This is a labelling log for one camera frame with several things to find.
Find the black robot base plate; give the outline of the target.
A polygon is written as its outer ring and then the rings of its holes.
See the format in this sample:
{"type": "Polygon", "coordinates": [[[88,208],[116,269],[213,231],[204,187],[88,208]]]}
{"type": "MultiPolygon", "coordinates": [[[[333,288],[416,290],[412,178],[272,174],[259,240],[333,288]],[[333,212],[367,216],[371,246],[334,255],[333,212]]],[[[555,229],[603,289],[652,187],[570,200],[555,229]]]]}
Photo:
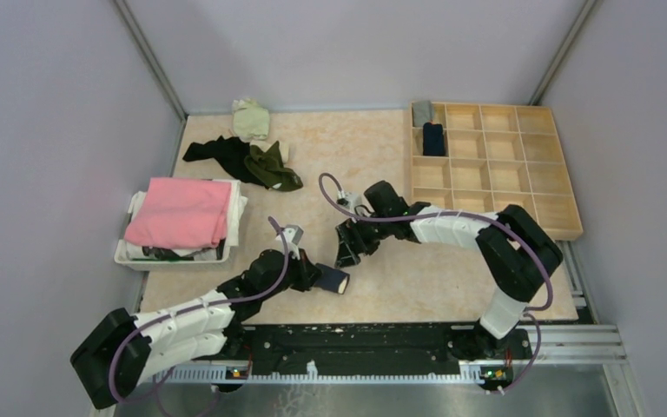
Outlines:
{"type": "Polygon", "coordinates": [[[524,329],[492,341],[471,323],[416,322],[244,326],[208,358],[239,361],[253,376],[303,375],[309,363],[322,376],[426,376],[458,374],[468,361],[505,365],[532,354],[524,329]]]}

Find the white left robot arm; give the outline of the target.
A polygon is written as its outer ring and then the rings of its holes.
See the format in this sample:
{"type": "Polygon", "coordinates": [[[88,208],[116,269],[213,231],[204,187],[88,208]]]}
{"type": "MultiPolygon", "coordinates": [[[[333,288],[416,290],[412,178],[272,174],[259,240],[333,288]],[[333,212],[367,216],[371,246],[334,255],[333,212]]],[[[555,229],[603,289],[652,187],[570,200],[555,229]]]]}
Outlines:
{"type": "Polygon", "coordinates": [[[241,274],[191,301],[151,313],[108,313],[70,356],[94,408],[127,398],[148,377],[187,361],[233,359],[244,342],[242,323],[264,301],[292,289],[305,292],[326,274],[304,250],[267,249],[241,274]]]}

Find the navy underwear cream waistband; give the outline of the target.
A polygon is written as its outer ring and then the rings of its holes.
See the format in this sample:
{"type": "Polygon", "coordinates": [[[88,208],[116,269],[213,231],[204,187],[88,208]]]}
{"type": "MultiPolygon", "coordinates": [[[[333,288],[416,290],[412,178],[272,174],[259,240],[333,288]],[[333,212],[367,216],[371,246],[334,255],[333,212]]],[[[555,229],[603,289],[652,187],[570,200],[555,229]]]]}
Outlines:
{"type": "Polygon", "coordinates": [[[338,295],[343,295],[346,292],[350,274],[321,263],[316,263],[315,266],[321,272],[320,277],[314,283],[316,288],[338,295]]]}

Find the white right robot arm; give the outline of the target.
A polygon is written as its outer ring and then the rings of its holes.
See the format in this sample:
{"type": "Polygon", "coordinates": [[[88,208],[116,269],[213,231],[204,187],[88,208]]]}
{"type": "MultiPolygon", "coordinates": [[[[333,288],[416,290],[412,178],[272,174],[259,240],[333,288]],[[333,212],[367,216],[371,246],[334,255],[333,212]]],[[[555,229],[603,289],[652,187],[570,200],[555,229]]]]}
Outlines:
{"type": "Polygon", "coordinates": [[[386,181],[375,183],[364,197],[366,202],[361,203],[343,189],[335,198],[325,197],[347,216],[336,228],[336,266],[359,264],[362,256],[372,255],[389,237],[480,252],[497,286],[475,326],[475,348],[486,358],[497,358],[509,348],[509,333],[541,288],[546,290],[541,308],[552,304],[551,276],[564,256],[523,207],[510,204],[498,212],[475,213],[425,201],[408,203],[386,181]]]}

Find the navy orange underwear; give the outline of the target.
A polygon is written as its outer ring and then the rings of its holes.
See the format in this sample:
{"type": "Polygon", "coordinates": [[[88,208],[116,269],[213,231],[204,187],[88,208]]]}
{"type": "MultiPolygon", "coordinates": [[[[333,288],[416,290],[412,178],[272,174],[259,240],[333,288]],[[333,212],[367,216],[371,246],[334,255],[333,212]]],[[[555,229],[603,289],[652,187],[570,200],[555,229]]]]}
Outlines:
{"type": "Polygon", "coordinates": [[[422,133],[424,156],[446,156],[446,140],[441,124],[426,122],[423,125],[422,133]]]}

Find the grey underwear white waistband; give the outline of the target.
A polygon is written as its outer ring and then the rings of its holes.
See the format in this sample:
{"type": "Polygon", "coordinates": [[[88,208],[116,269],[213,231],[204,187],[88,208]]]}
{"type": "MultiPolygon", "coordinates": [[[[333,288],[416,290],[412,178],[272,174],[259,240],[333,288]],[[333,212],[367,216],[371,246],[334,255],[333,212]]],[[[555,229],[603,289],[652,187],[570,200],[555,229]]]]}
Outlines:
{"type": "Polygon", "coordinates": [[[422,128],[426,123],[434,119],[435,110],[433,103],[429,100],[421,100],[411,103],[413,127],[422,128]]]}

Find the dark green underwear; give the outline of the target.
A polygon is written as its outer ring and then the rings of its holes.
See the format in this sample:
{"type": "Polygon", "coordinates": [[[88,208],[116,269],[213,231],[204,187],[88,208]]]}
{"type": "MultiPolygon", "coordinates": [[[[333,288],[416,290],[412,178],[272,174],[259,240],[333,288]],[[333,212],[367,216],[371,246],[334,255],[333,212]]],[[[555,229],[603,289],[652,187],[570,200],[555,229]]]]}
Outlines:
{"type": "Polygon", "coordinates": [[[262,152],[250,146],[249,155],[245,157],[244,163],[250,173],[268,189],[293,192],[304,186],[300,176],[281,161],[277,149],[262,152]]]}

